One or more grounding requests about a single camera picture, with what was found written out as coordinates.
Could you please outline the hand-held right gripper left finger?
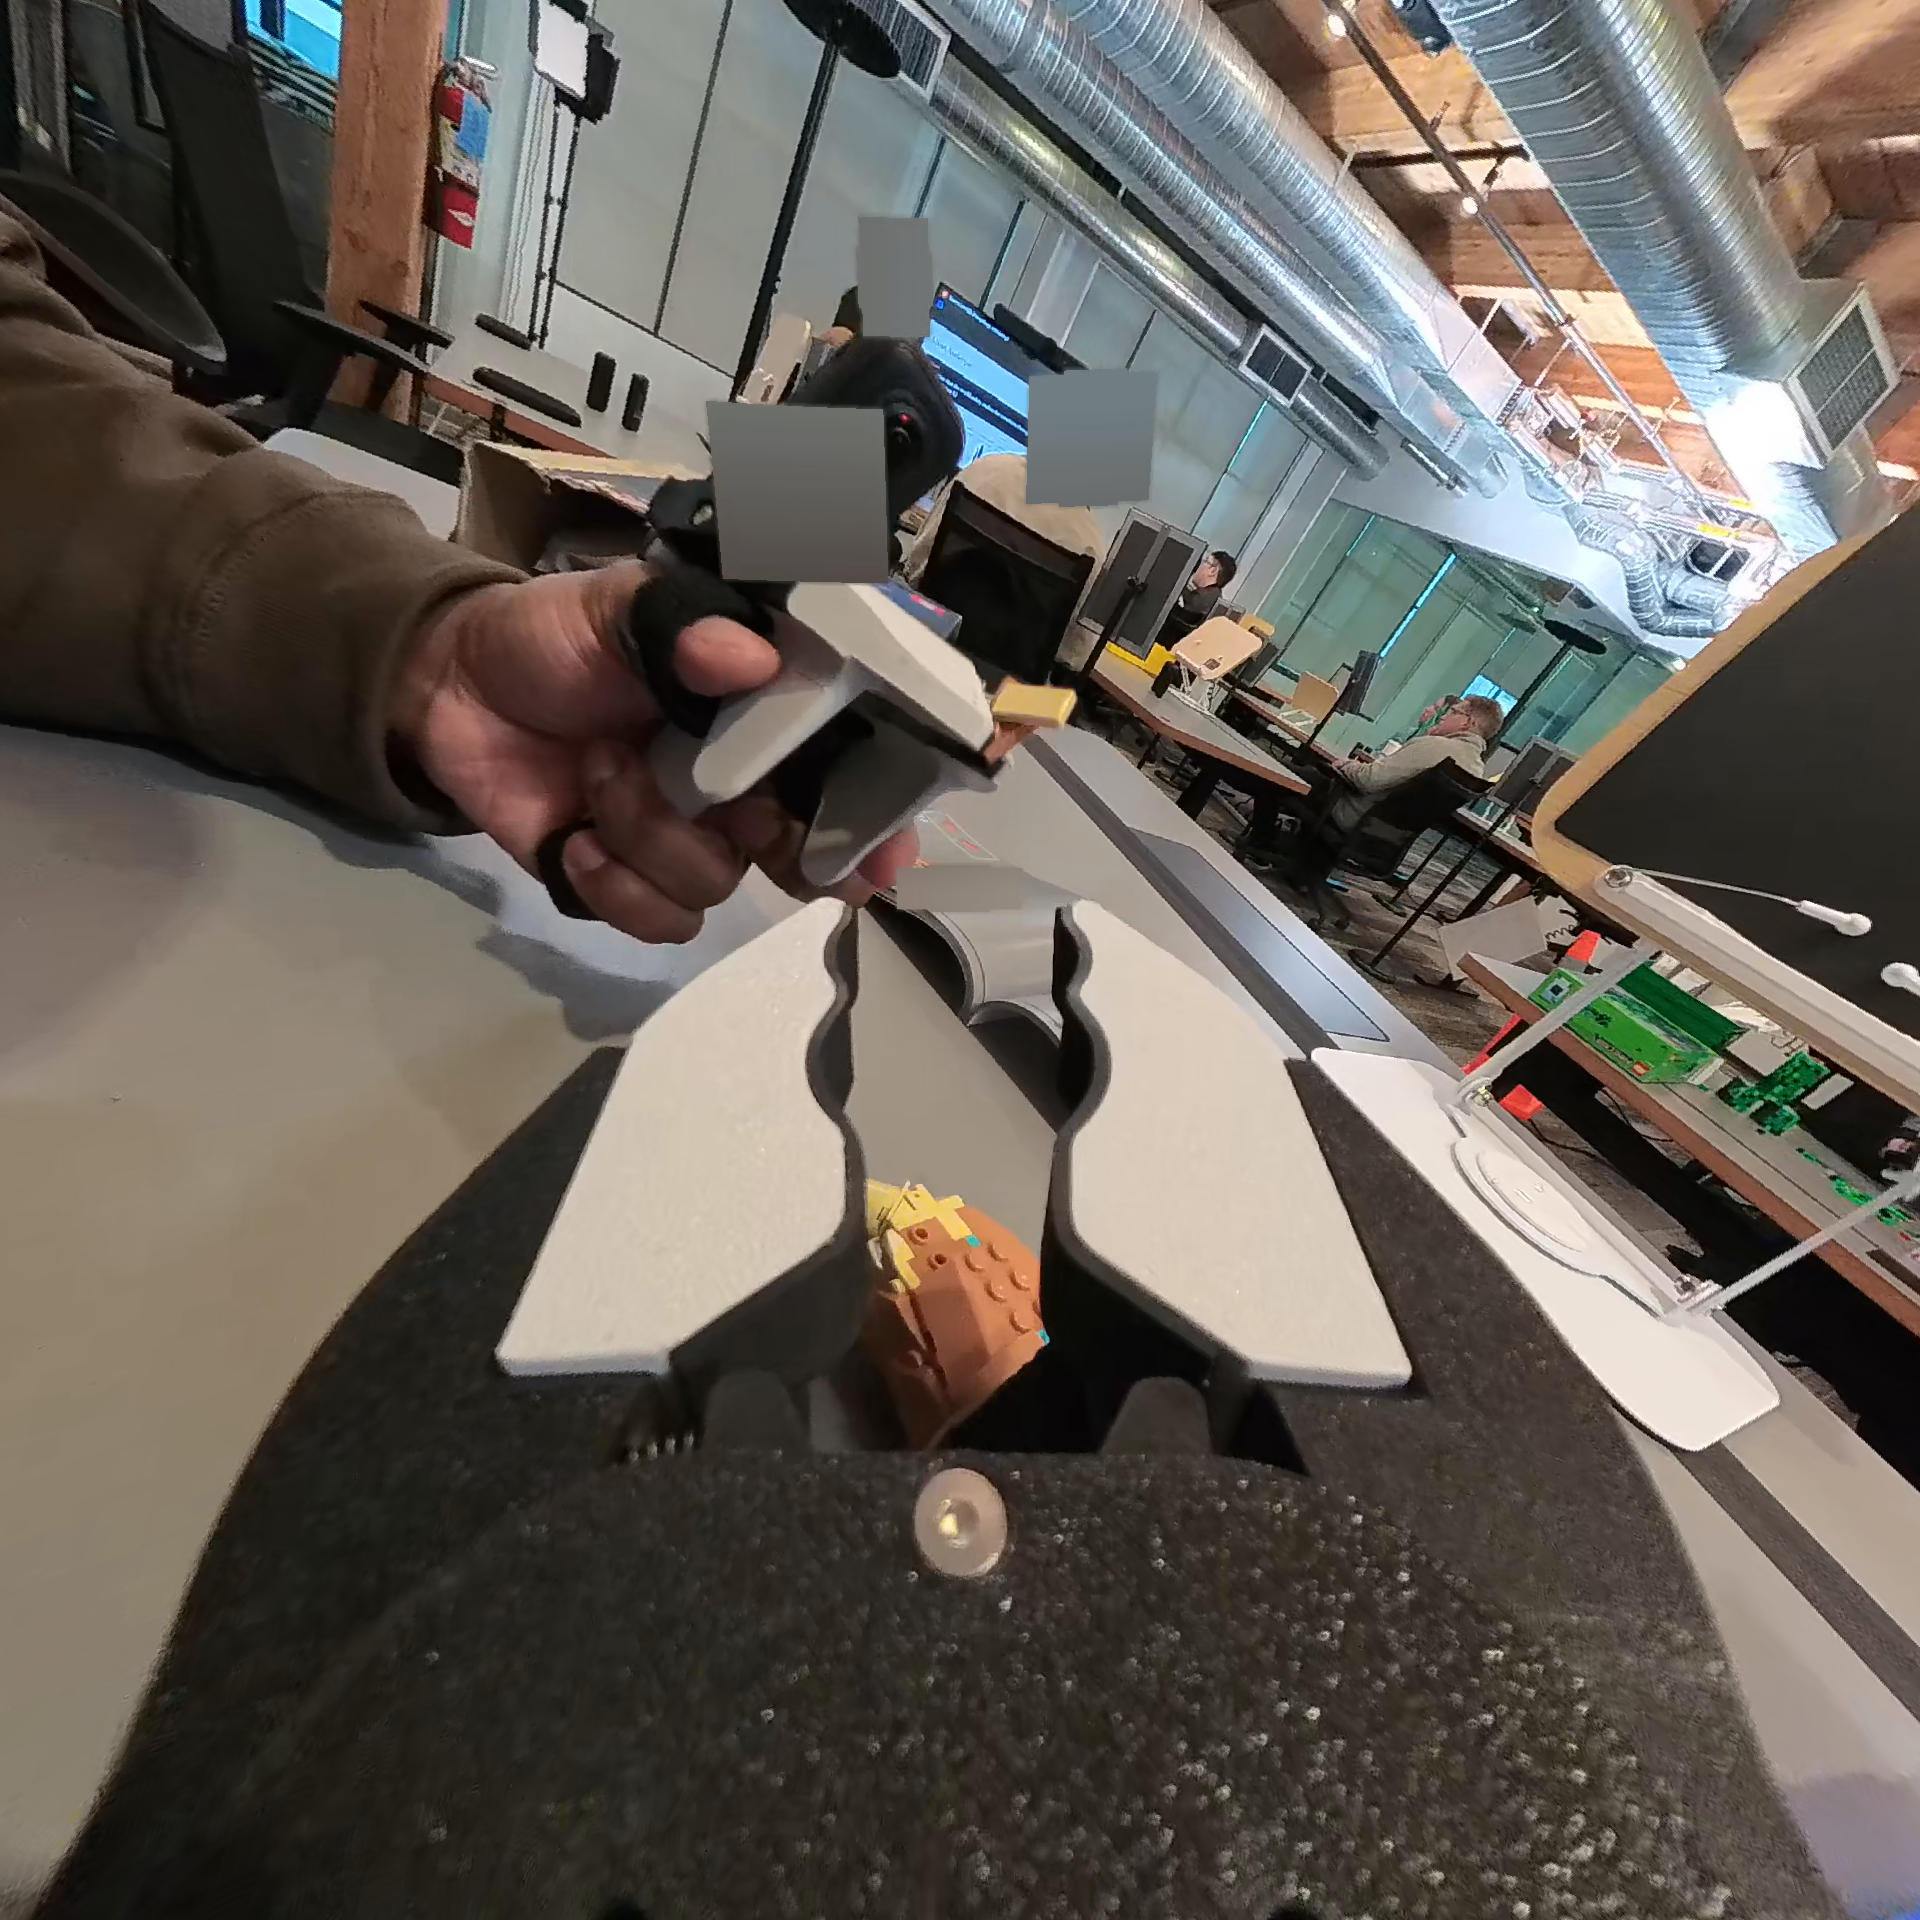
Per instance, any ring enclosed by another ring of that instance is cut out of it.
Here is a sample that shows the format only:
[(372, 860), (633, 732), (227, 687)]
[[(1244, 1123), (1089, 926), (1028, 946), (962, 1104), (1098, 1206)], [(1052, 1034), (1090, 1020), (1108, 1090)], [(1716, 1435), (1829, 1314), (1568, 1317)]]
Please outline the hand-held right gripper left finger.
[(858, 917), (818, 900), (632, 1037), (496, 1344), (508, 1376), (821, 1376), (874, 1274)]

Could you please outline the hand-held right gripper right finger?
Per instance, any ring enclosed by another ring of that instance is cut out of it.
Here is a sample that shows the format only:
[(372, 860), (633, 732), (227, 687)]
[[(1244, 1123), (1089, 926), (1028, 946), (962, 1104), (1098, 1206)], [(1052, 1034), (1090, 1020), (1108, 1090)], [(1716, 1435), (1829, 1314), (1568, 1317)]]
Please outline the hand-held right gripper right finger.
[(1067, 1115), (1048, 1328), (1067, 1279), (1261, 1386), (1409, 1386), (1411, 1356), (1269, 1026), (1104, 904), (1057, 918)]

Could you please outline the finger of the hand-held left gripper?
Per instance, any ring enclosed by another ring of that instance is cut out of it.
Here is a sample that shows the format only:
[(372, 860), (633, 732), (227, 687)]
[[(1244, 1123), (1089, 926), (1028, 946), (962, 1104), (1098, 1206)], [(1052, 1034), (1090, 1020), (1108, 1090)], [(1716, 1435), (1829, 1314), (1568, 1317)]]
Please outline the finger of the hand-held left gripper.
[(995, 733), (974, 666), (905, 610), (894, 590), (806, 583), (795, 631), (776, 646), (779, 669), (720, 703), (702, 738), (665, 730), (651, 748), (662, 796), (685, 815), (770, 783), (801, 808), (824, 796), (828, 768), (876, 732), (907, 732), (981, 756)]
[(848, 746), (824, 778), (801, 844), (801, 874), (832, 888), (923, 806), (953, 790), (986, 794), (1002, 768), (907, 732), (876, 732)]

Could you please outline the person's left forearm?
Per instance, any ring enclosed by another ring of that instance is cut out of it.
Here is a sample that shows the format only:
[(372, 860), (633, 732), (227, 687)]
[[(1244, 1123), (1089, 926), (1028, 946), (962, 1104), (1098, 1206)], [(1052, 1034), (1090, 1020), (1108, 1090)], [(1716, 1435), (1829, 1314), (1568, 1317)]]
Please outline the person's left forearm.
[(136, 371), (3, 219), (4, 720), (152, 735), (398, 832), (394, 694), (454, 598), (512, 579)]

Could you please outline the person's left hand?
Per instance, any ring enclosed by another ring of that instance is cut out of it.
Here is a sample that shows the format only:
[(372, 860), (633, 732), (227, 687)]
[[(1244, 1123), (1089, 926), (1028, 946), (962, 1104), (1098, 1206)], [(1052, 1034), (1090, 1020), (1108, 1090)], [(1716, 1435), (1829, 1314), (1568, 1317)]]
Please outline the person's left hand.
[(400, 766), (469, 827), (539, 875), (557, 847), (568, 894), (644, 944), (689, 944), (747, 870), (797, 900), (864, 904), (913, 863), (913, 832), (830, 888), (801, 870), (805, 830), (769, 794), (678, 814), (649, 760), (662, 714), (619, 651), (636, 590), (627, 560), (462, 595), (424, 631), (390, 709)]

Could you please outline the black office chair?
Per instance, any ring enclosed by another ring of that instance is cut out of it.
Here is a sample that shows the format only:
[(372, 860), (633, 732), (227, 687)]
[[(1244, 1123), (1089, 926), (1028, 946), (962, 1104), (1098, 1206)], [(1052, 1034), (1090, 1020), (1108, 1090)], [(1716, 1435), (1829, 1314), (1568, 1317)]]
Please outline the black office chair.
[(360, 303), (376, 328), (326, 311), (305, 270), (243, 43), (201, 36), (182, 5), (141, 3), (136, 12), (198, 300), (224, 340), (229, 419), (259, 440), (298, 427), (412, 474), (450, 477), (452, 446), (384, 414), (395, 381), (427, 376), (425, 349), (450, 347), (450, 335), (379, 301)]
[(53, 287), (115, 342), (176, 376), (224, 380), (224, 339), (170, 259), (106, 202), (61, 176), (3, 173), (4, 212), (37, 247)]
[(953, 644), (986, 677), (1050, 683), (1096, 557), (1036, 534), (955, 490), (920, 574), (920, 590), (957, 616)]

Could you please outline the printed toy set box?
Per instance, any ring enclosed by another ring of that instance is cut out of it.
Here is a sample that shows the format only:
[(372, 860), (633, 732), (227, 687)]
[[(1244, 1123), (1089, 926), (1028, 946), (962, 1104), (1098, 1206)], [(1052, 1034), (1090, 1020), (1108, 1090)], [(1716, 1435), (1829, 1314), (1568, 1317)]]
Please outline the printed toy set box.
[(475, 440), (450, 542), (524, 574), (563, 574), (644, 560), (661, 533), (708, 552), (716, 520), (708, 476)]

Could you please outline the grey instruction booklet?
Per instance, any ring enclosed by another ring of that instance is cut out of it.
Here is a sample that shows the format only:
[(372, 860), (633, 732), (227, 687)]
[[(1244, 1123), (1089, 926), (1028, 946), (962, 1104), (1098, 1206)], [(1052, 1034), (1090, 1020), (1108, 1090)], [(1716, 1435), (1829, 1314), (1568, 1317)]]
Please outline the grey instruction booklet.
[(966, 1026), (1019, 1018), (1058, 1039), (1053, 942), (1058, 917), (1077, 894), (996, 855), (946, 805), (923, 806), (915, 834), (916, 862), (877, 904), (916, 924), (949, 954)]

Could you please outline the orange toy brick model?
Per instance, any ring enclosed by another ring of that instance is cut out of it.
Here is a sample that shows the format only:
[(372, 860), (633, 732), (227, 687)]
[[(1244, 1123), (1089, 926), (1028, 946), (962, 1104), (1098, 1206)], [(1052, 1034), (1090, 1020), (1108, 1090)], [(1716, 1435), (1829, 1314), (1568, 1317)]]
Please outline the orange toy brick model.
[(864, 1220), (874, 1291), (859, 1348), (904, 1439), (933, 1450), (1050, 1344), (1040, 1258), (923, 1184), (867, 1181)]

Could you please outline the presentation screen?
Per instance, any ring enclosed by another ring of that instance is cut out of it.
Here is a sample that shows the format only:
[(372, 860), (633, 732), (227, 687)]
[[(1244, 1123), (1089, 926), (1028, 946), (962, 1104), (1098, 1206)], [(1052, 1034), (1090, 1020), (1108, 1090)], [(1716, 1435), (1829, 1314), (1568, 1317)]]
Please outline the presentation screen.
[(1009, 326), (946, 280), (936, 286), (922, 347), (962, 419), (962, 464), (1024, 455), (1032, 381), (1084, 368), (1019, 317)]

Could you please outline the wooden office table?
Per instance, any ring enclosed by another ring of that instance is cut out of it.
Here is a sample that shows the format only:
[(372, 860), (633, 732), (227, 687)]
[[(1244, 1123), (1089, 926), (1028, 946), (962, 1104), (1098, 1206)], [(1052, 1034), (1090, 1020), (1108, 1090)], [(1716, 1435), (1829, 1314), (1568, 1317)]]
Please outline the wooden office table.
[(1312, 783), (1277, 754), (1257, 748), (1173, 693), (1155, 693), (1155, 679), (1121, 660), (1113, 650), (1100, 651), (1084, 672), (1084, 690), (1110, 696), (1155, 735), (1198, 759), (1198, 773), (1179, 798), (1179, 811), (1195, 820), (1224, 783), (1250, 788), (1254, 799), (1261, 796), (1312, 799)]

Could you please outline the tan plywood chair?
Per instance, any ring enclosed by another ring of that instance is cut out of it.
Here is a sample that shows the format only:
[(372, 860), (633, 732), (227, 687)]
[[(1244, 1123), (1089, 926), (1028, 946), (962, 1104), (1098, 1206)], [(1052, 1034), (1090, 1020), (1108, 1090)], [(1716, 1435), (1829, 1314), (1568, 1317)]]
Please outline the tan plywood chair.
[(1213, 711), (1227, 693), (1235, 672), (1254, 660), (1272, 628), (1260, 619), (1241, 622), (1213, 615), (1179, 637), (1171, 658), (1177, 666), (1168, 690), (1198, 711)]

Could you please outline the white panel stand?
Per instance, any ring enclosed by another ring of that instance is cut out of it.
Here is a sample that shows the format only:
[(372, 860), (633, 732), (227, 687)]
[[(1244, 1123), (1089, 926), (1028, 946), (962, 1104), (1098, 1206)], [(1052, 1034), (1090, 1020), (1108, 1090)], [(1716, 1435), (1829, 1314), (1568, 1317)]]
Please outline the white panel stand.
[(1780, 1400), (1768, 1368), (1721, 1325), (1721, 1310), (1845, 1232), (1914, 1200), (1916, 1170), (1867, 1187), (1861, 1202), (1804, 1232), (1787, 1253), (1737, 1283), (1682, 1298), (1653, 1255), (1501, 1115), (1497, 1076), (1566, 1034), (1574, 1014), (1657, 951), (1740, 989), (1749, 1003), (1777, 1010), (1795, 1034), (1820, 1037), (1850, 1067), (1904, 1072), (1910, 1096), (1916, 1037), (1768, 954), (1666, 875), (1609, 867), (1596, 870), (1588, 886), (1640, 932), (1640, 942), (1604, 962), (1590, 986), (1549, 1007), (1530, 1039), (1468, 1076), (1336, 1047), (1316, 1050), (1312, 1062), (1522, 1284), (1620, 1412), (1668, 1450), (1696, 1454)]

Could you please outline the red fire extinguisher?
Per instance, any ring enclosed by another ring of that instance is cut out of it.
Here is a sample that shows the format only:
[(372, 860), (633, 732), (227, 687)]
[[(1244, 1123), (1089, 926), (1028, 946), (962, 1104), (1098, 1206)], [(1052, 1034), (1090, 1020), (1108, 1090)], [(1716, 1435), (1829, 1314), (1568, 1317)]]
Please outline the red fire extinguisher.
[(434, 132), (427, 163), (427, 222), (437, 238), (473, 248), (491, 140), (491, 72), (488, 61), (443, 61), (434, 87)]

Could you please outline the green box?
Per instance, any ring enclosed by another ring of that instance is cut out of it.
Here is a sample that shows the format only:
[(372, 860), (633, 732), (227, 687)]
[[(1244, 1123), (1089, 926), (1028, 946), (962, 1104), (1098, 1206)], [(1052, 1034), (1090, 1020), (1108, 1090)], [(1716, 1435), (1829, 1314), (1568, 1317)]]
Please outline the green box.
[(1585, 1003), (1563, 1034), (1640, 1086), (1707, 1086), (1746, 1026), (1650, 965)]

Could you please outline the studio light panel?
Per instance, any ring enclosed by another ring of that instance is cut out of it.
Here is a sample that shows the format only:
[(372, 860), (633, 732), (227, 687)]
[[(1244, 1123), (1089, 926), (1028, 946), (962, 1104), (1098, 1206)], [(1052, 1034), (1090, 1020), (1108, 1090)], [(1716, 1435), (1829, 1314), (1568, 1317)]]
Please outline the studio light panel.
[(579, 122), (608, 116), (619, 59), (589, 3), (531, 3), (531, 52), (537, 75)]

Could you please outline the wooden edged work table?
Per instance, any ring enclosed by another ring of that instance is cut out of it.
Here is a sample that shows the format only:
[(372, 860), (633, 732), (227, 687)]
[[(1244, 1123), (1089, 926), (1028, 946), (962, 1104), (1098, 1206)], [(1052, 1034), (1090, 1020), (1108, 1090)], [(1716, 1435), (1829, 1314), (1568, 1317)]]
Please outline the wooden edged work table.
[[(1629, 1188), (1665, 1212), (1700, 1255), (1700, 1275), (1736, 1283), (1789, 1244), (1827, 1229), (1883, 1180), (1837, 1146), (1829, 1112), (1774, 1136), (1714, 1090), (1641, 1083), (1568, 1028), (1497, 1078), (1561, 1120)], [(1736, 1303), (1752, 1331), (1785, 1331), (1789, 1312), (1821, 1331), (1874, 1317), (1917, 1333), (1916, 1200), (1837, 1232)]]

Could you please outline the black floor lamp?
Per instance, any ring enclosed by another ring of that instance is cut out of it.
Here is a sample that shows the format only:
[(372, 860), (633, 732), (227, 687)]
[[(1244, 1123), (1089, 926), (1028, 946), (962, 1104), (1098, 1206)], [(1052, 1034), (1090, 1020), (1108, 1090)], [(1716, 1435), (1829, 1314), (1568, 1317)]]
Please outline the black floor lamp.
[(809, 36), (821, 43), (824, 51), (806, 91), (806, 107), (801, 122), (795, 150), (786, 167), (772, 235), (762, 260), (753, 316), (744, 333), (731, 376), (731, 399), (747, 397), (753, 372), (772, 325), (790, 234), (801, 218), (809, 170), (826, 126), (840, 67), (850, 58), (859, 71), (870, 72), (877, 80), (897, 80), (901, 72), (901, 54), (891, 34), (874, 19), (870, 12), (867, 12), (864, 5), (784, 3), (784, 10), (806, 29)]

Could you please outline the green brick pieces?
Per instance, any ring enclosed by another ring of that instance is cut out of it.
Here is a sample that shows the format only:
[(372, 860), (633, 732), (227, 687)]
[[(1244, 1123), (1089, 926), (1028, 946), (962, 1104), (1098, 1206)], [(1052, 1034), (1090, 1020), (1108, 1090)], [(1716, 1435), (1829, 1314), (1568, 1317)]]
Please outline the green brick pieces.
[(1746, 1115), (1764, 1133), (1780, 1136), (1804, 1123), (1808, 1106), (1833, 1099), (1851, 1082), (1810, 1050), (1795, 1051), (1785, 1062), (1761, 1076), (1736, 1074), (1716, 1092), (1731, 1111)]

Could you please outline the black divider panel wooden rim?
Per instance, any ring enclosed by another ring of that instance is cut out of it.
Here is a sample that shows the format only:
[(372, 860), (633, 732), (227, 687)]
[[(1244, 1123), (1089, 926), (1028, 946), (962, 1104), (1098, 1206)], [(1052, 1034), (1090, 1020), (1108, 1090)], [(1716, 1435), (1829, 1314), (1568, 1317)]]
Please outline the black divider panel wooden rim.
[(1545, 874), (1917, 1102), (1917, 510), (1787, 574), (1538, 805)]

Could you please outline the wooden post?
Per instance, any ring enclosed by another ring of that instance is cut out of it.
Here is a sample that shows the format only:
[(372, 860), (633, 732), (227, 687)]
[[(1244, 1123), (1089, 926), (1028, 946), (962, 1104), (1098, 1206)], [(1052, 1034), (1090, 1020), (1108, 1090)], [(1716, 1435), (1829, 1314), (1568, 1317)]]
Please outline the wooden post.
[(413, 316), (449, 3), (346, 3), (326, 207), (326, 311)]

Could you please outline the silver ventilation duct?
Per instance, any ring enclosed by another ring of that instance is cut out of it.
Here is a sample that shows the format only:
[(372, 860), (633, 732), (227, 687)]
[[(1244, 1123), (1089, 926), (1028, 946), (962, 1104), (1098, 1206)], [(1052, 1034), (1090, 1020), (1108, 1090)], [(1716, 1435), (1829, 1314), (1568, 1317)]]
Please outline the silver ventilation duct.
[(1516, 452), (1456, 300), (1203, 5), (945, 5), (977, 58), (1152, 204), (1419, 464), (1497, 495)]
[(1732, 470), (1882, 491), (1870, 293), (1808, 278), (1680, 5), (1435, 5)]

